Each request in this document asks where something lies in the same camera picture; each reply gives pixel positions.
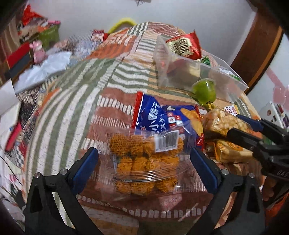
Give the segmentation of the person's right hand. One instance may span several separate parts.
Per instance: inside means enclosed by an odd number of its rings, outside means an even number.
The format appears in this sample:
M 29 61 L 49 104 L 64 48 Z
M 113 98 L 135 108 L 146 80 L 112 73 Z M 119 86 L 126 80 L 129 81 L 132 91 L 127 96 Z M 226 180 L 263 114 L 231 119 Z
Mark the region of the person's right hand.
M 273 188 L 275 187 L 277 180 L 271 177 L 266 177 L 262 189 L 262 197 L 264 201 L 268 201 L 274 195 Z

